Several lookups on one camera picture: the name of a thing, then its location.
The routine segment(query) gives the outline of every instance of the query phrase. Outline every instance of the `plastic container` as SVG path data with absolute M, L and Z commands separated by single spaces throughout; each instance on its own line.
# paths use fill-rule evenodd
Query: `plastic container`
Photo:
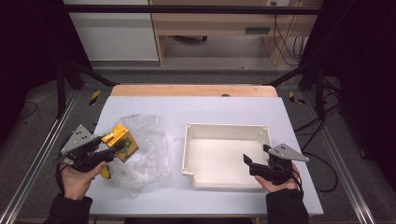
M 266 126 L 187 124 L 182 174 L 196 188 L 261 189 L 243 154 L 268 164 L 264 144 L 271 146 Z

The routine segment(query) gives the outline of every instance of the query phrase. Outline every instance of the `white tabletop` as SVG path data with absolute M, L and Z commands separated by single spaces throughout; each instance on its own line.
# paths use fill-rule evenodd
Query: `white tabletop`
M 119 217 L 258 217 L 266 213 L 262 190 L 197 189 L 181 173 L 187 123 L 265 125 L 273 146 L 285 143 L 300 151 L 289 116 L 278 97 L 133 97 L 110 96 L 95 133 L 110 130 L 117 119 L 132 114 L 156 116 L 172 134 L 177 147 L 171 152 L 172 175 L 151 184 L 137 196 L 110 184 L 101 176 L 92 181 L 92 215 Z M 303 180 L 308 213 L 323 214 L 304 162 L 294 162 Z

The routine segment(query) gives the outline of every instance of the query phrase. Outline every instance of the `black horizontal bar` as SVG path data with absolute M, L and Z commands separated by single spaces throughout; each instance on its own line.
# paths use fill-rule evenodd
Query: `black horizontal bar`
M 234 6 L 143 6 L 143 5 L 43 5 L 45 9 L 85 13 L 199 13 L 199 14 L 271 14 L 319 15 L 339 10 L 320 7 L 234 7 Z

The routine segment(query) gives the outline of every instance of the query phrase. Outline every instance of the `hand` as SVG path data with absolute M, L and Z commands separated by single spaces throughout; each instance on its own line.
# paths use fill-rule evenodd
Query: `hand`
M 61 166 L 62 181 L 64 183 L 64 197 L 72 200 L 82 200 L 87 193 L 91 182 L 105 168 L 106 162 L 102 161 L 88 173 L 82 173 L 70 166 Z
M 299 173 L 296 165 L 294 165 L 294 164 L 293 164 L 293 170 L 295 171 L 295 172 L 293 172 L 294 177 L 296 177 L 298 179 L 300 173 Z M 293 180 L 293 178 L 290 178 L 288 181 L 286 181 L 285 183 L 283 183 L 281 185 L 273 185 L 271 182 L 269 182 L 268 180 L 262 178 L 259 175 L 256 175 L 255 178 L 270 193 L 276 192 L 276 191 L 282 190 L 282 189 L 297 189 L 298 188 L 298 185 Z

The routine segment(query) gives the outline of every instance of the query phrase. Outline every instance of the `person's left hand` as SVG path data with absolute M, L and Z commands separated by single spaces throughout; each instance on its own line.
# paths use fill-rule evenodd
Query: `person's left hand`
M 70 166 L 61 166 L 62 181 L 64 183 L 64 197 L 72 200 L 82 200 L 87 193 L 91 182 L 105 168 L 106 162 L 102 161 L 93 170 L 82 173 Z

